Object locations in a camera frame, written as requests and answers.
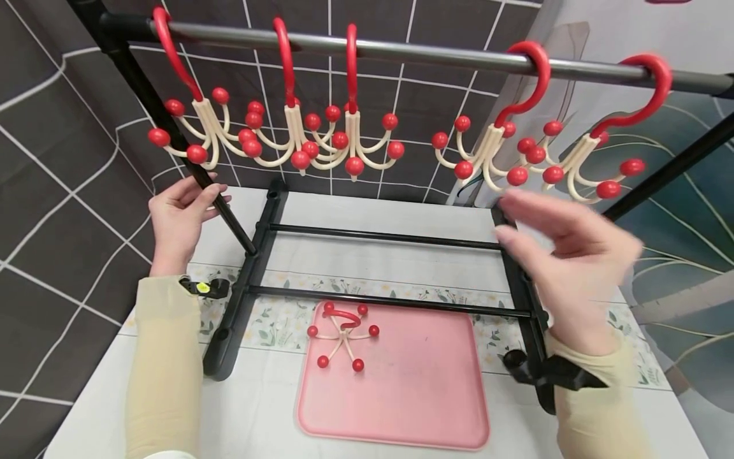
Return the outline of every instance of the floral tablecloth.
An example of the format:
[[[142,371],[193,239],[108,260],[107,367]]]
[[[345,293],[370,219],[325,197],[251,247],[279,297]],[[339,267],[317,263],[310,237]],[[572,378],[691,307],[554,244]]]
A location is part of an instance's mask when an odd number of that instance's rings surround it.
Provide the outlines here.
[[[239,268],[210,264],[189,265],[189,275],[194,281],[226,278],[234,282]],[[444,303],[473,304],[496,308],[513,308],[509,293],[481,290],[451,289],[439,286],[413,285],[366,279],[334,278],[295,272],[267,271],[264,286],[322,292],[345,292],[382,297],[410,298],[441,301]],[[217,329],[229,297],[221,300],[202,299],[201,329],[199,340],[208,343]],[[275,349],[285,352],[305,353],[308,337],[306,328],[313,318],[318,300],[292,297],[259,297],[252,309],[250,321],[242,340],[242,347]],[[474,338],[479,363],[483,372],[506,374],[501,356],[510,349],[524,348],[520,326],[515,319],[472,314]],[[629,306],[608,303],[608,321],[619,330],[635,350],[638,368],[637,386],[669,390],[667,379],[645,341]],[[121,334],[135,335],[134,312],[120,330]]]

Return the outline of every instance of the gray tiled wall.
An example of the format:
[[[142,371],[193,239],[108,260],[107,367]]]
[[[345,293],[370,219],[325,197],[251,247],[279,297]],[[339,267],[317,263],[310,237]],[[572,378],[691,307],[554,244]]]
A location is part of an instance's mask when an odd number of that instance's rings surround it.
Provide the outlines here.
[[[148,14],[152,0],[108,0],[116,12]],[[269,29],[281,15],[291,32],[503,51],[522,40],[540,1],[492,0],[167,0],[173,18]],[[149,268],[153,235],[146,201],[185,175],[146,138],[150,123],[132,92],[65,2],[0,2],[0,459],[40,457],[133,305]],[[278,53],[186,45],[205,93],[231,94],[235,122],[248,101],[268,102],[265,132],[282,142],[283,77]],[[134,53],[163,98],[190,95],[159,46]],[[305,112],[346,102],[344,59],[296,55]],[[466,114],[481,124],[505,75],[428,65],[359,61],[362,133],[381,137],[395,112],[394,138],[406,153],[385,173],[352,183],[343,169],[289,164],[265,169],[226,155],[217,168],[230,185],[267,187],[282,176],[294,191],[443,203],[454,185],[429,142]],[[469,134],[469,142],[476,132]],[[458,153],[450,149],[450,160]],[[275,152],[264,152],[274,158]]]

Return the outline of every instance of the pink silicone mat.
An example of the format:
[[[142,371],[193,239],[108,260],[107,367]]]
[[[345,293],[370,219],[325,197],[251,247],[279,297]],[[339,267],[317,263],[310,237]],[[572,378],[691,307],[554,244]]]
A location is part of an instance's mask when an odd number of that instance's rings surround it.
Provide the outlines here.
[[[335,336],[321,302],[313,325]],[[357,313],[357,304],[334,302]],[[339,324],[350,322],[340,317]],[[316,360],[336,341],[311,339],[301,378],[297,421],[309,435],[451,449],[481,449],[490,436],[482,374],[466,314],[369,305],[350,341],[364,370],[342,347],[326,368]]]

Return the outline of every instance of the black metal frame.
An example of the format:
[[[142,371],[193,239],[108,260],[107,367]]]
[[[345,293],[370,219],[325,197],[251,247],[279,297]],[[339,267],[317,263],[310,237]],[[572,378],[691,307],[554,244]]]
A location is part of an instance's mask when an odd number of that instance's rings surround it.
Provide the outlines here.
[[[158,37],[149,17],[138,15],[118,15],[107,11],[101,0],[68,0],[79,20],[87,31],[115,64],[123,78],[148,111],[153,122],[166,130],[171,136],[171,145],[185,151],[189,146],[179,131],[175,120],[166,111],[162,100],[150,80],[142,71],[129,48],[129,41],[157,43]],[[204,26],[200,24],[170,23],[171,32],[179,40],[197,41],[213,46],[240,46],[272,48],[277,46],[273,32],[261,30],[234,29],[230,27]],[[316,53],[343,52],[345,40],[337,37],[317,37],[293,34],[293,51]],[[405,43],[381,43],[368,40],[357,42],[361,57],[398,60],[405,62],[452,65],[455,67],[499,70],[518,74],[534,74],[532,63],[525,57],[514,54],[490,53],[485,51],[456,50],[417,46]],[[610,65],[598,62],[563,61],[552,59],[554,78],[575,79],[589,82],[623,84],[627,86],[650,87],[654,85],[651,75],[646,71],[629,65]],[[724,98],[734,98],[734,79],[725,75],[704,73],[674,72],[673,88],[693,93],[704,93]],[[650,176],[632,192],[614,204],[605,215],[612,220],[629,212],[634,206],[650,197],[665,184],[685,172],[693,164],[715,151],[721,144],[734,136],[734,115],[730,115],[719,125],[704,134],[689,148],[677,155],[669,164]],[[180,159],[191,171],[197,183],[207,187],[212,183],[207,172],[187,159]],[[438,309],[472,314],[486,314],[500,317],[513,317],[518,320],[527,351],[522,362],[523,371],[531,379],[542,378],[543,368],[549,361],[545,353],[543,332],[547,327],[548,315],[542,310],[532,280],[499,244],[491,242],[472,242],[456,239],[384,234],[367,231],[348,231],[329,228],[311,228],[282,225],[280,218],[288,200],[288,189],[282,181],[274,181],[267,193],[267,202],[255,235],[250,240],[233,212],[221,196],[214,205],[233,234],[244,247],[246,256],[237,281],[232,287],[232,296],[225,309],[222,322],[213,334],[211,343],[204,355],[203,367],[207,376],[224,380],[234,367],[239,345],[247,327],[255,299],[259,295],[306,297],[327,300],[345,300],[361,303],[376,303],[411,308]],[[502,211],[495,206],[492,211],[496,225],[511,224]],[[279,232],[296,234],[315,234],[322,236],[375,239],[394,242],[443,245],[479,250],[500,251],[510,294],[515,309],[490,308],[484,306],[452,305],[430,301],[405,300],[399,298],[371,297],[357,294],[311,292],[297,289],[281,289],[262,286],[267,262],[272,251],[275,237]],[[520,380],[512,370],[515,379]],[[540,405],[548,413],[555,413],[553,404],[553,384],[536,382]]]

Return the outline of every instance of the forearm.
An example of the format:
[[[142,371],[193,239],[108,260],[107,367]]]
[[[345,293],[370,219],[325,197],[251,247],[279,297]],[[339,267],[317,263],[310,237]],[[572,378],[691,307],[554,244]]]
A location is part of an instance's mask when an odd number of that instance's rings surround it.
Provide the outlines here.
[[[599,340],[616,342],[613,352],[591,356],[571,350],[547,333],[548,351],[601,379],[608,388],[570,391],[556,387],[558,443],[566,459],[650,459],[652,450],[629,387],[635,382],[629,345],[605,327]]]
[[[127,458],[161,451],[196,456],[202,383],[197,298],[180,276],[140,281],[137,348],[128,385]]]

